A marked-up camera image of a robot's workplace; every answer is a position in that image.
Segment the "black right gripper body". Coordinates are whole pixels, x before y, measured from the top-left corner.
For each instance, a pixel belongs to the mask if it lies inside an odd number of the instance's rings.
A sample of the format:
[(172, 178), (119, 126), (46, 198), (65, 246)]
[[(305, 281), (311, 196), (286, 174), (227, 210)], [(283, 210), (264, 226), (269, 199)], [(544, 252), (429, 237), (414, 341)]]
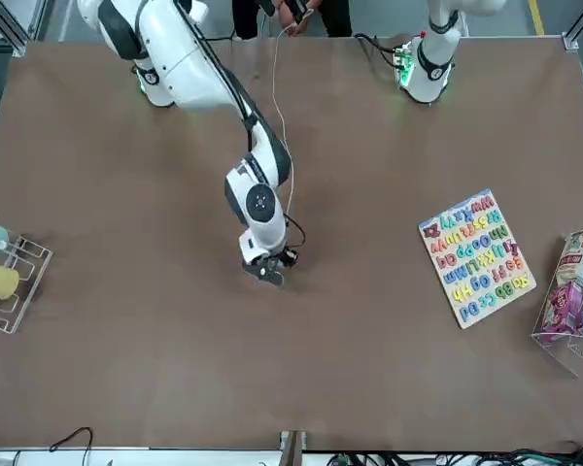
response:
[(290, 246), (284, 246), (276, 254), (268, 256), (267, 264), (270, 268), (290, 269), (296, 265), (298, 257), (297, 250)]

